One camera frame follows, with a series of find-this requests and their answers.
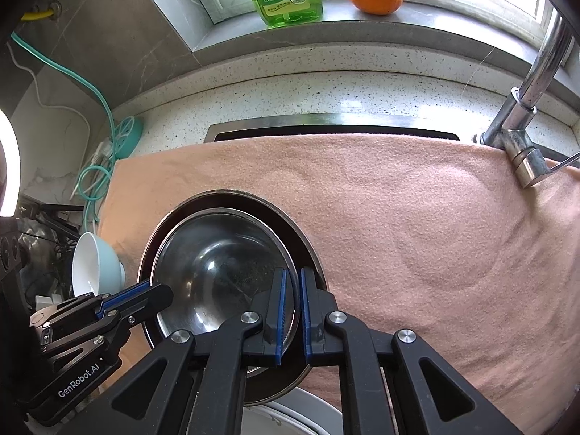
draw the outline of pink cloth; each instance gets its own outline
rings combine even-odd
[[[536,435],[580,382],[579,180],[566,168],[523,191],[502,151],[406,136],[217,142],[119,161],[100,235],[129,285],[173,206],[212,189],[262,196],[311,240],[341,309],[415,330]],[[335,374],[302,387],[338,404]]]

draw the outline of white speckled countertop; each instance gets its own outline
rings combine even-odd
[[[139,113],[144,121],[134,156],[200,143],[211,124],[294,113],[453,119],[476,133],[519,83],[478,61],[414,47],[301,46],[193,72],[129,101],[115,117]],[[530,137],[563,154],[578,151],[571,128],[578,114],[551,95],[538,108]]]

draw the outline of screw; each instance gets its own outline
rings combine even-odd
[[[402,331],[398,331],[397,337],[403,343],[413,343],[417,339],[417,334],[409,329],[403,329]]]
[[[244,312],[242,314],[242,322],[245,322],[246,324],[253,324],[254,322],[257,322],[259,318],[260,316],[253,311]]]
[[[189,332],[188,331],[175,331],[171,334],[171,340],[175,343],[185,343],[189,340]]]
[[[346,314],[344,312],[334,311],[328,315],[328,320],[335,324],[342,324],[346,321]]]

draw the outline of window sill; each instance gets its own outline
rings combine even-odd
[[[446,9],[404,3],[394,14],[376,17],[349,0],[324,1],[320,22],[267,29],[257,13],[216,24],[193,50],[201,66],[271,49],[316,43],[401,44],[483,60],[525,77],[537,50],[517,37]],[[560,68],[548,92],[580,112],[580,86]]]

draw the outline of faucet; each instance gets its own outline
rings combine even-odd
[[[519,88],[511,89],[500,111],[478,139],[484,145],[505,149],[523,188],[535,185],[580,158],[578,152],[550,168],[526,132],[526,127],[538,112],[536,103],[558,71],[571,40],[572,33],[566,22],[554,11],[528,75]]]

